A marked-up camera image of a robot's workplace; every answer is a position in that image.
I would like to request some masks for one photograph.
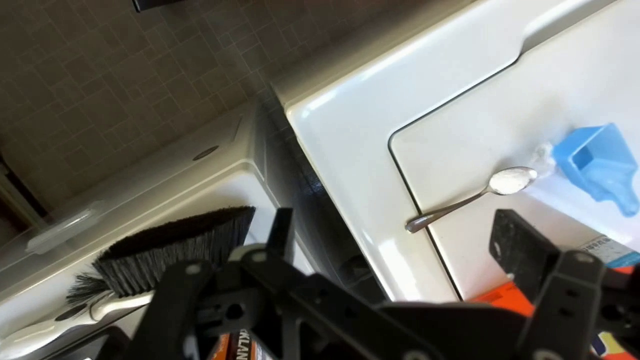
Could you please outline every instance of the black tool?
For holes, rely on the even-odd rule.
[[[559,251],[512,210],[496,211],[493,254],[528,288],[537,303],[533,317],[479,303],[373,307],[325,275],[304,275],[286,264],[283,223],[266,250],[252,250],[241,261],[219,270],[206,261],[171,268],[127,360],[201,360],[220,334],[242,327],[272,358],[585,360],[594,358],[597,329],[610,329],[629,352],[640,354],[639,268],[624,275],[588,251]],[[523,251],[537,254],[531,268],[518,264]]]

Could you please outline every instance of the blue container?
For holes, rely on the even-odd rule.
[[[614,200],[629,218],[639,213],[632,187],[639,162],[617,123],[577,128],[552,154],[565,175],[594,200]]]

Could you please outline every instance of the white surface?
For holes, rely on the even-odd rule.
[[[476,190],[500,166],[528,164],[539,143],[559,142],[577,125],[617,122],[640,157],[639,32],[640,2],[618,0],[398,132],[393,150],[420,208]],[[534,182],[526,193],[640,250],[640,215],[624,218],[613,202],[590,200],[559,174]],[[534,226],[550,219],[547,205],[524,195],[508,197],[512,203],[494,202],[474,203],[433,226],[464,295],[502,279],[487,254],[496,205],[523,210]]]
[[[76,238],[78,233],[97,226],[103,213],[104,210],[100,208],[100,203],[91,203],[78,215],[60,223],[48,226],[46,230],[42,230],[40,233],[36,233],[26,241],[26,254],[46,254],[54,250],[66,239]]]
[[[279,87],[303,150],[395,299],[458,295],[426,231],[405,230],[418,208],[388,150],[391,136],[518,60],[526,37],[567,3],[580,2],[479,2],[329,86],[309,83],[309,96],[301,83]]]

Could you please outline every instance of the white appliance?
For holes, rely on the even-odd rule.
[[[429,231],[405,223],[481,190],[500,166],[528,164],[574,125],[617,122],[640,157],[640,2],[493,0],[429,23],[410,37],[396,28],[396,46],[391,36],[364,46],[369,61],[284,77],[279,96],[386,292],[448,302],[507,279],[488,254],[494,208],[516,208],[560,245],[599,235],[580,208],[614,205],[588,202],[560,174],[523,195],[487,195]],[[639,215],[627,226],[617,239],[640,250]]]
[[[304,197],[269,114],[246,104],[145,157],[0,251],[0,335],[64,306],[74,275],[121,238],[227,205],[257,205],[249,244],[264,241],[276,208],[295,205],[295,264],[322,270],[326,226]]]

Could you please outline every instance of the spoon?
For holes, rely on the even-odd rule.
[[[482,197],[488,191],[493,191],[496,195],[518,193],[526,186],[531,186],[537,177],[539,177],[539,171],[534,168],[524,168],[524,166],[502,168],[490,175],[488,183],[481,191],[476,191],[460,202],[455,202],[450,205],[443,205],[443,208],[425,211],[417,218],[410,218],[405,227],[410,231],[418,231],[418,230],[430,226],[433,221],[437,221],[438,218]]]

